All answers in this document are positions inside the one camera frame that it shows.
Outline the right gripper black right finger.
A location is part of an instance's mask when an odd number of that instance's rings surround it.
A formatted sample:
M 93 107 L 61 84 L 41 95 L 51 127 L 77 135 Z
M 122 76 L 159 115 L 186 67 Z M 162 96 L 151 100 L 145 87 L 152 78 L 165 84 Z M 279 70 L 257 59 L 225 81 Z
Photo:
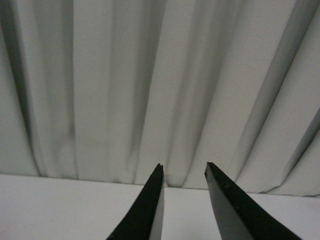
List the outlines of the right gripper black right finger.
M 223 240 L 299 240 L 214 163 L 205 168 L 210 201 Z

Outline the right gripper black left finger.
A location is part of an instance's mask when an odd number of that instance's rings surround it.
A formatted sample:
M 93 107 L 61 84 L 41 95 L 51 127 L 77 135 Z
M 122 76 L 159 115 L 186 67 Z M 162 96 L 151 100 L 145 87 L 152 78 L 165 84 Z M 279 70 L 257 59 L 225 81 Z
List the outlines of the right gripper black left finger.
M 162 238 L 165 189 L 164 168 L 158 164 L 109 240 L 160 240 Z

